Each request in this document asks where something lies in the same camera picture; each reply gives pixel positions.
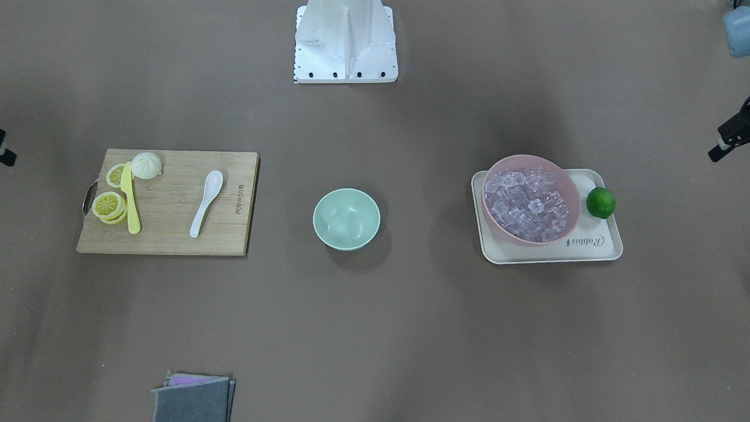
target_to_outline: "green lime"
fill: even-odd
[[[586,197],[586,208],[592,216],[607,219],[614,213],[614,195],[606,188],[594,188]]]

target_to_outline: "blue gray towel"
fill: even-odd
[[[229,377],[169,375],[152,391],[154,422],[230,422],[234,389]]]

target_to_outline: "yellow knife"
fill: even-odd
[[[133,176],[131,173],[131,163],[125,163],[120,178],[120,189],[127,197],[127,231],[130,234],[136,234],[140,231],[140,220],[138,219],[138,210],[136,209],[136,198],[133,196]]]

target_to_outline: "pink bowl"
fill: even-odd
[[[555,173],[555,176],[557,176],[557,187],[559,188],[560,196],[562,196],[562,198],[565,200],[565,204],[570,210],[570,215],[568,216],[568,230],[563,231],[560,234],[559,238],[551,242],[531,242],[529,240],[521,239],[520,237],[513,236],[502,226],[500,226],[500,224],[496,222],[495,219],[493,219],[490,215],[490,210],[487,208],[487,204],[482,201],[481,209],[485,214],[484,217],[487,220],[487,224],[490,226],[490,229],[492,229],[492,231],[499,234],[500,236],[505,237],[510,242],[515,243],[516,245],[543,246],[559,242],[573,231],[575,225],[578,223],[578,217],[581,214],[581,196],[578,194],[578,188],[576,187],[575,183],[573,183],[573,180],[570,178],[570,176],[568,176],[568,174],[563,171],[563,169],[557,167],[557,165],[555,165],[552,161],[545,160],[544,158],[537,157],[536,155],[511,155],[498,161],[497,163],[495,163],[495,165],[490,167],[487,175],[484,176],[484,181],[482,181],[481,184],[482,189],[484,189],[485,183],[487,183],[487,180],[490,177],[492,177],[495,173],[499,173],[500,170],[504,168],[509,168],[513,171],[520,171],[524,168],[531,168],[539,165],[544,168],[544,171],[552,171]]]

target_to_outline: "wooden cutting board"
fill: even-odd
[[[131,161],[144,149],[108,149],[99,172],[96,195],[118,188],[107,185],[115,164]],[[128,223],[105,225],[91,210],[83,223],[76,250],[84,254],[244,255],[248,250],[250,218],[258,174],[255,152],[150,150],[161,158],[162,174],[133,181],[141,221],[138,234]],[[219,170],[224,184],[205,213],[200,235],[188,232],[203,198],[211,170]]]

